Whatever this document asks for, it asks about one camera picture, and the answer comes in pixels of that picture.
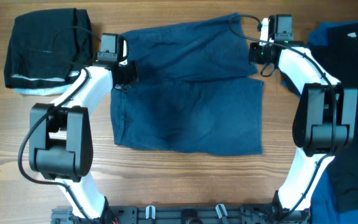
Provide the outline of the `navy blue shorts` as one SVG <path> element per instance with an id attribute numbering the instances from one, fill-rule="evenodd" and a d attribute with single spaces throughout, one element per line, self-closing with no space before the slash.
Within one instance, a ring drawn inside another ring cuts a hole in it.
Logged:
<path id="1" fill-rule="evenodd" d="M 117 145 L 244 156 L 262 153 L 264 84 L 238 14 L 126 32 L 137 83 L 111 92 Z"/>

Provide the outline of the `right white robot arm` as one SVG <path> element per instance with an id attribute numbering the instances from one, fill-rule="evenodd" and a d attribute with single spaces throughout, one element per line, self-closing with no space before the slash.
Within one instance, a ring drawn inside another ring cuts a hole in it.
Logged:
<path id="1" fill-rule="evenodd" d="M 280 70 L 301 94 L 292 126 L 295 157 L 272 203 L 277 220 L 292 220 L 309 209 L 325 168 L 352 142 L 357 90 L 331 78 L 310 50 L 295 41 L 253 42 L 249 57 L 250 63 Z"/>

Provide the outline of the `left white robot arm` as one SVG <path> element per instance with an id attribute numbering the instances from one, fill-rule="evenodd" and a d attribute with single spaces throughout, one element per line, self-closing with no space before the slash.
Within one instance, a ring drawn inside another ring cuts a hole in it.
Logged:
<path id="1" fill-rule="evenodd" d="M 45 185 L 56 185 L 72 207 L 73 223 L 117 223 L 107 198 L 91 175 L 93 142 L 90 115 L 111 90 L 124 91 L 139 79 L 134 61 L 96 62 L 81 70 L 78 79 L 49 104 L 30 111 L 30 168 L 42 174 Z"/>

